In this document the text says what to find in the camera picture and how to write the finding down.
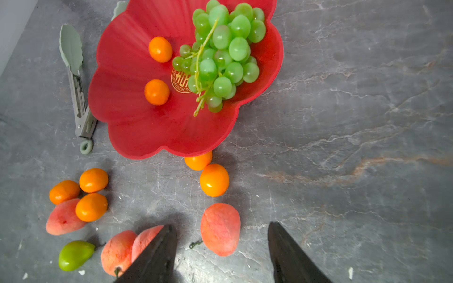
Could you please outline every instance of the small orange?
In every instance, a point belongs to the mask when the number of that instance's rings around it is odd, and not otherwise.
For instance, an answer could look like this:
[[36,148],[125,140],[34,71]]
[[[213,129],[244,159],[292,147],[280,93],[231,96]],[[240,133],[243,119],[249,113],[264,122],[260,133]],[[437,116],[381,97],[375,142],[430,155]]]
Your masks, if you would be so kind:
[[50,201],[58,205],[62,202],[78,197],[80,193],[79,184],[74,181],[66,180],[58,183],[50,190]]
[[200,176],[201,189],[210,197],[223,195],[230,185],[230,177],[226,169],[219,164],[210,164],[205,167]]
[[79,185],[84,192],[98,192],[109,183],[107,172],[99,168],[93,168],[83,172],[80,176]]
[[184,161],[190,169],[201,171],[211,163],[212,151],[195,157],[184,157]]
[[84,196],[76,206],[77,217],[85,222],[101,218],[107,211],[107,198],[97,192]]
[[170,89],[166,83],[161,80],[149,81],[145,86],[146,100],[152,105],[163,105],[170,96]]
[[168,62],[173,55],[170,42],[161,36],[153,38],[148,49],[151,57],[159,63]]

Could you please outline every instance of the bunch of green grapes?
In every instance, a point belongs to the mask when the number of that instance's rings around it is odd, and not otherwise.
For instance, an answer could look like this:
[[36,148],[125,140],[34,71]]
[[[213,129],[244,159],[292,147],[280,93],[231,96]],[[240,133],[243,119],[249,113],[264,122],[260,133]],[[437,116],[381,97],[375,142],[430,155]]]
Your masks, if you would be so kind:
[[173,59],[173,67],[190,75],[188,87],[198,94],[193,115],[205,103],[209,111],[218,113],[223,101],[234,97],[237,86],[256,81],[260,74],[249,44],[260,42],[266,34],[264,13],[247,3],[229,13],[224,5],[211,0],[206,11],[194,11],[193,24],[196,42],[192,47],[181,46],[181,56]]

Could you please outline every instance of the table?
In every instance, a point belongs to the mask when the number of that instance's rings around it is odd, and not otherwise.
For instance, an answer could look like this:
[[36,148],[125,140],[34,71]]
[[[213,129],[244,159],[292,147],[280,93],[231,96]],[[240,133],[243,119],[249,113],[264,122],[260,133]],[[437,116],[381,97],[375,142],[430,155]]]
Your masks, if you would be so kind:
[[[58,34],[63,23],[80,33],[88,90],[115,5],[39,0],[0,78],[5,282],[112,282],[100,250],[79,272],[65,273],[60,249],[165,223],[178,231],[176,282],[273,282],[270,221],[282,223],[336,283],[351,282],[351,268],[352,282],[450,280],[451,1],[280,0],[272,22],[283,38],[283,66],[263,95],[241,107],[214,151],[231,176],[217,199],[202,192],[200,173],[180,157],[121,157],[106,124],[97,125],[93,152],[79,153]],[[82,230],[47,234],[49,190],[93,167],[111,177],[108,212]],[[241,215],[239,246],[226,258],[188,248],[215,202]]]

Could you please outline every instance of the green ring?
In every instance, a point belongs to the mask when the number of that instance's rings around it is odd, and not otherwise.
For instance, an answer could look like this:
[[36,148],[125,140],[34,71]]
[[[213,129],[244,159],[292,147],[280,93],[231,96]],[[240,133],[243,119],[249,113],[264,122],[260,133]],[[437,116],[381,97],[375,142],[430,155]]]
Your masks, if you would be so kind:
[[89,154],[93,150],[93,141],[86,139],[80,143],[80,152],[84,155]]

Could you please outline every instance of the peach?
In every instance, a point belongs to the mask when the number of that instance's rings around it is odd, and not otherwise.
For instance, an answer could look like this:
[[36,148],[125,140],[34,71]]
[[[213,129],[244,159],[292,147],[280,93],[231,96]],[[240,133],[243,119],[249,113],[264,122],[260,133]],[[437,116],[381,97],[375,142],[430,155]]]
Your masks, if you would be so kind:
[[101,264],[108,274],[115,276],[115,270],[119,269],[118,275],[123,274],[132,264],[132,245],[137,234],[127,230],[111,238],[102,249]]
[[219,256],[229,256],[239,243],[239,213],[226,203],[213,204],[203,213],[200,230],[203,243],[208,249]]
[[46,231],[51,235],[63,235],[83,228],[86,222],[80,220],[76,215],[78,198],[65,201],[57,205],[46,224]]
[[134,262],[139,257],[139,255],[151,243],[154,237],[159,234],[162,228],[162,225],[149,228],[138,235],[138,237],[134,241],[134,245],[132,246],[132,262]]

